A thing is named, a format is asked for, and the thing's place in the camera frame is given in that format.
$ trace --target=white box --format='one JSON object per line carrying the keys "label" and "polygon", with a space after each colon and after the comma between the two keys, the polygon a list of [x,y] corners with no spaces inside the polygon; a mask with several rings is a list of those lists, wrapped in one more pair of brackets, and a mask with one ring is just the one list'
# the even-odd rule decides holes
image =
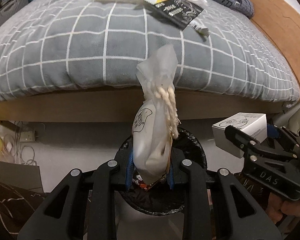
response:
{"label": "white box", "polygon": [[225,135],[225,128],[232,125],[244,133],[263,142],[267,138],[266,114],[237,113],[212,126],[216,146],[238,158],[243,157],[243,151],[230,142]]}

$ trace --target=power strip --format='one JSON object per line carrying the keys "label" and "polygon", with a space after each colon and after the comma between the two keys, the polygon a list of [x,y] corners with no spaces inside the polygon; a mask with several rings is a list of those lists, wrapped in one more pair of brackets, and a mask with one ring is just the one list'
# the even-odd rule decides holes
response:
{"label": "power strip", "polygon": [[34,131],[25,131],[20,133],[20,142],[35,142]]}

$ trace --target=wooden bed frame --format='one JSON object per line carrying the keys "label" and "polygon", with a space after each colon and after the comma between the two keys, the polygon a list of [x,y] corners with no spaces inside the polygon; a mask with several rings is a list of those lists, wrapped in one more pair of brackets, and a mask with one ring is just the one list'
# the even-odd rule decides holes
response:
{"label": "wooden bed frame", "polygon": [[[252,0],[252,22],[282,52],[300,85],[300,15],[283,0]],[[238,112],[276,114],[282,102],[176,90],[178,115],[184,119],[228,117]],[[141,88],[57,91],[0,102],[0,121],[132,122],[142,105]]]}

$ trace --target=wooden headboard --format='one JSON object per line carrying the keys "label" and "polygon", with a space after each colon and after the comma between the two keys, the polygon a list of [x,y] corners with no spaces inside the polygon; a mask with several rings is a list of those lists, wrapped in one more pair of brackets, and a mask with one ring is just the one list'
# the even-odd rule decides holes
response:
{"label": "wooden headboard", "polygon": [[300,14],[284,0],[251,1],[251,21],[287,59],[300,85]]}

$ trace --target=gray plastic crate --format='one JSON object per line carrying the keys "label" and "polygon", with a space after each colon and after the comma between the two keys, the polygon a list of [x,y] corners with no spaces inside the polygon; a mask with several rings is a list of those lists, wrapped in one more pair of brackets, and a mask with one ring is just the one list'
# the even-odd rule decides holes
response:
{"label": "gray plastic crate", "polygon": [[0,9],[0,26],[29,3],[28,0],[13,0]]}

